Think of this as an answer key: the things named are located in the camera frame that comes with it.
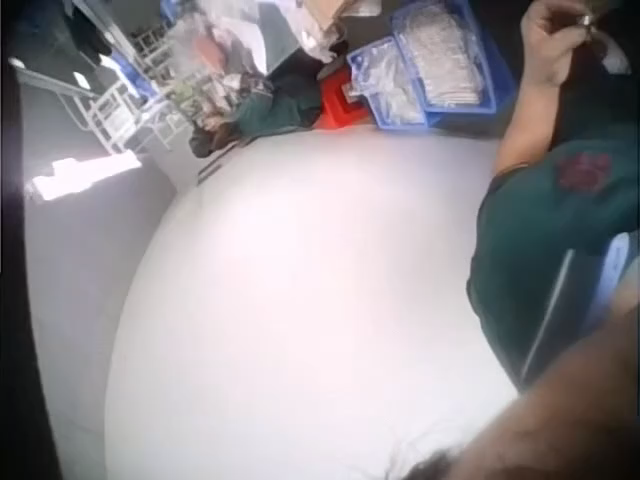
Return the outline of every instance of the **dark green uniform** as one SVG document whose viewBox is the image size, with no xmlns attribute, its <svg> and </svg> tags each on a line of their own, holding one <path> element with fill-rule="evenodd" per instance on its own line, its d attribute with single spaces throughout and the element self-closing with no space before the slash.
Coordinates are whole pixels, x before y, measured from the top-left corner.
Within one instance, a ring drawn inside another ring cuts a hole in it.
<svg viewBox="0 0 640 480">
<path fill-rule="evenodd" d="M 516 385 L 567 251 L 600 254 L 640 227 L 637 97 L 628 81 L 616 80 L 621 88 L 598 105 L 578 92 L 585 103 L 559 119 L 563 142 L 496 178 L 480 208 L 468 294 Z"/>
<path fill-rule="evenodd" d="M 274 84 L 272 93 L 251 92 L 234 117 L 243 137 L 257 138 L 310 128 L 321 113 L 317 82 L 292 76 Z"/>
</svg>

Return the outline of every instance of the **red logo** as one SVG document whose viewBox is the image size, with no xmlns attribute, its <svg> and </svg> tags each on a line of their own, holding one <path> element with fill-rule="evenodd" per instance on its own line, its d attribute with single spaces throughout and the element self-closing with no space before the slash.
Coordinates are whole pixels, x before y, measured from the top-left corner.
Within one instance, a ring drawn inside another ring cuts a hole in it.
<svg viewBox="0 0 640 480">
<path fill-rule="evenodd" d="M 558 184 L 575 192 L 596 192 L 611 173 L 611 156 L 580 153 L 558 162 Z"/>
</svg>

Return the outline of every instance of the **red stool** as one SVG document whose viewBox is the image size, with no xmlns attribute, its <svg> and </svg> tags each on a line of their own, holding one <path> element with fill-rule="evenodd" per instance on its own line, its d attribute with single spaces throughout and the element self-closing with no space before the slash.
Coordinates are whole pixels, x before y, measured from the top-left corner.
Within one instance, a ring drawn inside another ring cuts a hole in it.
<svg viewBox="0 0 640 480">
<path fill-rule="evenodd" d="M 314 125 L 323 130 L 337 130 L 362 123 L 369 118 L 369 110 L 360 101 L 349 101 L 345 89 L 351 84 L 351 69 L 345 65 L 322 80 L 322 103 L 324 112 Z"/>
</svg>

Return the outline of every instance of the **blue bin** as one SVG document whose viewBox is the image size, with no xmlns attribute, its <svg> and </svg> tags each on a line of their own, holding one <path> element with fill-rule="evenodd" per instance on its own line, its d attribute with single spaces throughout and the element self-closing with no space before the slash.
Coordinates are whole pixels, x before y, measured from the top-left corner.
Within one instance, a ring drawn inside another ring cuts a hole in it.
<svg viewBox="0 0 640 480">
<path fill-rule="evenodd" d="M 390 36 L 390 37 L 382 38 L 374 43 L 371 43 L 365 47 L 362 47 L 350 53 L 347 56 L 347 61 L 351 66 L 352 78 L 356 79 L 360 74 L 360 72 L 362 72 L 363 62 L 364 62 L 363 57 L 366 53 L 369 52 L 369 50 L 371 50 L 374 47 L 383 46 L 389 42 L 393 42 L 397 47 L 395 38 Z M 409 80 L 413 86 L 414 92 L 417 95 L 419 89 L 421 88 L 419 80 L 417 78 L 411 78 L 411 77 L 409 77 Z M 428 121 L 426 112 L 424 111 L 422 112 L 424 116 L 424 120 L 420 123 L 402 124 L 402 125 L 391 123 L 389 119 L 385 118 L 383 110 L 380 106 L 380 94 L 365 95 L 365 96 L 367 98 L 367 102 L 369 103 L 369 107 L 371 108 L 371 112 L 373 113 L 373 116 L 376 119 L 376 123 L 378 124 L 378 127 L 380 127 L 381 129 L 396 130 L 396 131 L 425 131 L 429 128 L 429 121 Z"/>
<path fill-rule="evenodd" d="M 407 16 L 416 10 L 424 8 L 425 5 L 440 3 L 442 0 L 427 0 L 412 3 L 406 7 L 396 11 L 391 17 L 393 34 L 396 38 L 398 47 L 407 65 L 409 75 L 417 78 L 419 85 L 418 99 L 426 112 L 431 114 L 443 113 L 478 113 L 478 114 L 494 114 L 499 107 L 509 98 L 516 90 L 513 76 L 507 67 L 504 59 L 500 55 L 498 48 L 493 39 L 478 27 L 473 11 L 468 0 L 444 0 L 444 3 L 450 13 L 461 18 L 471 32 L 478 39 L 478 58 L 476 59 L 478 70 L 484 79 L 484 89 L 482 92 L 482 101 L 478 105 L 457 105 L 452 107 L 442 107 L 433 105 L 427 99 L 426 91 L 420 75 L 412 59 L 412 53 L 405 45 L 401 32 L 402 25 L 405 23 Z M 436 115 L 431 123 L 437 123 L 440 115 Z"/>
</svg>

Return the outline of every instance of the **fingers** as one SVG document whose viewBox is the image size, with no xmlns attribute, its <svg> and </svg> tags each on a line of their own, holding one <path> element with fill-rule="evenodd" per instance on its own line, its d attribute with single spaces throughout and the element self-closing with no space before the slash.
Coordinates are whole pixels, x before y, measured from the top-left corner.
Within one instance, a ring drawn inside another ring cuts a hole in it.
<svg viewBox="0 0 640 480">
<path fill-rule="evenodd" d="M 550 58 L 560 58 L 575 50 L 589 39 L 589 31 L 584 27 L 568 27 L 554 33 L 544 46 Z"/>
<path fill-rule="evenodd" d="M 557 13 L 589 15 L 591 12 L 584 0 L 536 0 L 527 16 L 535 22 L 548 22 Z"/>
</svg>

